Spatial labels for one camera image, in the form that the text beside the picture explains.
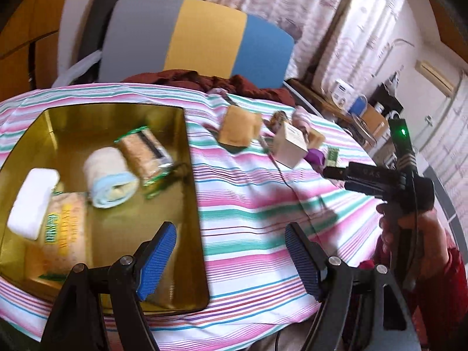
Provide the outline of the person's right hand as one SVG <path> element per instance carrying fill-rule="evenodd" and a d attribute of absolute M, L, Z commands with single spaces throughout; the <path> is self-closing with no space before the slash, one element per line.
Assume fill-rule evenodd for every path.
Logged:
<path fill-rule="evenodd" d="M 385 255 L 389 255 L 394 248 L 394 232 L 390 228 L 390 205 L 380 204 L 376 209 L 381 214 L 379 225 L 382 229 L 382 245 L 378 246 L 378 248 Z M 403 216 L 398 219 L 398 224 L 403 229 L 410 230 L 417 226 L 418 230 L 423 234 L 424 256 L 420 261 L 420 272 L 417 279 L 428 279 L 442 271 L 450 261 L 450 256 L 447 234 L 439 222 L 436 209 L 432 208 L 430 211 L 419 212 L 416 219 L 410 215 Z"/>

